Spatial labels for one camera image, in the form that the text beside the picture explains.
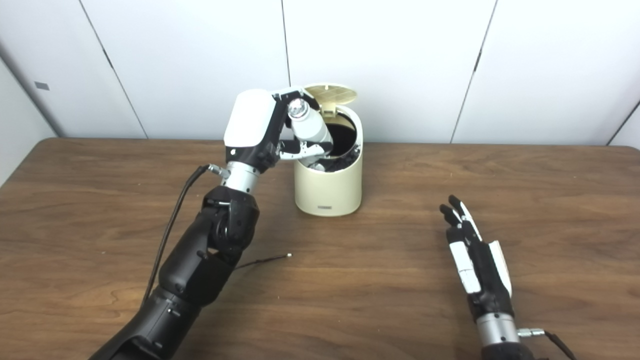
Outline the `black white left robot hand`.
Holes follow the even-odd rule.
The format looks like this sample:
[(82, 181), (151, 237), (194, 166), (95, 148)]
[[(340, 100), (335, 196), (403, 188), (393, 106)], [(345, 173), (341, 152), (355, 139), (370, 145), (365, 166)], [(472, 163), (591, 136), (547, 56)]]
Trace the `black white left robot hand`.
[(241, 92), (223, 136), (225, 161), (262, 174), (280, 160), (308, 166), (329, 157), (335, 144), (320, 109), (315, 96), (299, 86)]

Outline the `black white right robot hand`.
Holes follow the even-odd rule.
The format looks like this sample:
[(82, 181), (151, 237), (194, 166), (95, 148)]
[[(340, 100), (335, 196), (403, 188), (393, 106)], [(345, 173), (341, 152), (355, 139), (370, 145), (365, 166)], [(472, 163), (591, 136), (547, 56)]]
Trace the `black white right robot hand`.
[(489, 313), (514, 317), (513, 288), (499, 241), (483, 240), (470, 210), (454, 194), (439, 211), (449, 225), (446, 241), (474, 321)]

